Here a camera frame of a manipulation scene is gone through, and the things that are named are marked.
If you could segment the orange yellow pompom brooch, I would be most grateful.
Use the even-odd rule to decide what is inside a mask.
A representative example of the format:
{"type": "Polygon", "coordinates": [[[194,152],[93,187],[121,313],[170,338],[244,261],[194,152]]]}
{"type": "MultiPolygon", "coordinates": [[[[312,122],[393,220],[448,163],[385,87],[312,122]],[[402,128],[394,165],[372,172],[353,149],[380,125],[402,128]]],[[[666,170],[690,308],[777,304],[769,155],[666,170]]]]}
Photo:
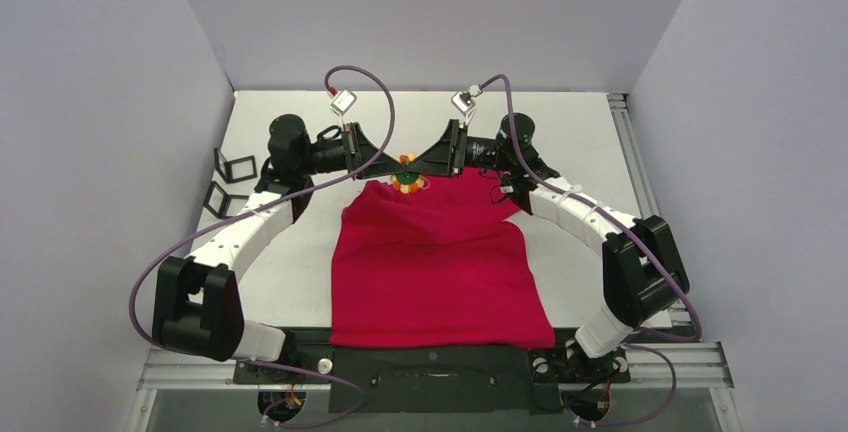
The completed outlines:
{"type": "Polygon", "coordinates": [[[426,190],[429,187],[429,180],[424,175],[411,172],[408,169],[415,158],[416,156],[414,154],[399,155],[398,161],[402,166],[402,170],[390,176],[390,185],[392,188],[404,195],[426,190]]]}

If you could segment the red t-shirt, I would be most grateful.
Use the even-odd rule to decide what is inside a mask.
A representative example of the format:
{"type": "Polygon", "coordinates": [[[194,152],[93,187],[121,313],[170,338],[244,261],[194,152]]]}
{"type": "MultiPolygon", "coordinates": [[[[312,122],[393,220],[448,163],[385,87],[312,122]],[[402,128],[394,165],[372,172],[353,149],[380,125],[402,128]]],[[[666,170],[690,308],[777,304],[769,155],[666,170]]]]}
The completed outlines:
{"type": "Polygon", "coordinates": [[[555,332],[525,239],[477,171],[403,194],[369,181],[344,208],[331,262],[331,341],[353,348],[549,348],[555,332]]]}

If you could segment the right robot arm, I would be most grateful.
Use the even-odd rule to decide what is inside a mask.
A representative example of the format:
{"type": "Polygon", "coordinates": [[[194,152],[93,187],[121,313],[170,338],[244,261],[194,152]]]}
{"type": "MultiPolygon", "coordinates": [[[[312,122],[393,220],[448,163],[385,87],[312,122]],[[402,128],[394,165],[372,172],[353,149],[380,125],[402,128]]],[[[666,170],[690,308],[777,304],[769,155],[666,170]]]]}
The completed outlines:
{"type": "Polygon", "coordinates": [[[505,196],[529,215],[557,225],[602,261],[600,309],[566,344],[564,365],[588,379],[604,356],[644,323],[689,292],[690,284],[669,224],[602,205],[549,167],[533,145],[534,121],[515,113],[502,119],[492,139],[473,137],[458,120],[420,156],[404,157],[404,171],[455,177],[464,168],[491,171],[505,196]]]}

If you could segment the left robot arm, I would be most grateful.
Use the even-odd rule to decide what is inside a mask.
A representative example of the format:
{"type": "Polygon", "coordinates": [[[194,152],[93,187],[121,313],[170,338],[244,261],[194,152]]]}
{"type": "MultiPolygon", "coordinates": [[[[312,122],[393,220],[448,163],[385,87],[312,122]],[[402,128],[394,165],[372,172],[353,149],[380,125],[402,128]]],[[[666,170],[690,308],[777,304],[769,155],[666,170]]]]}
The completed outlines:
{"type": "Polygon", "coordinates": [[[240,280],[304,214],[314,175],[346,170],[358,179],[381,177],[402,171],[403,163],[373,145],[358,123],[331,126],[312,141],[294,114],[271,122],[268,150],[243,211],[187,256],[159,265],[152,336],[166,349],[216,361],[259,360],[272,381],[285,382],[297,372],[298,354],[282,329],[245,319],[240,280]]]}

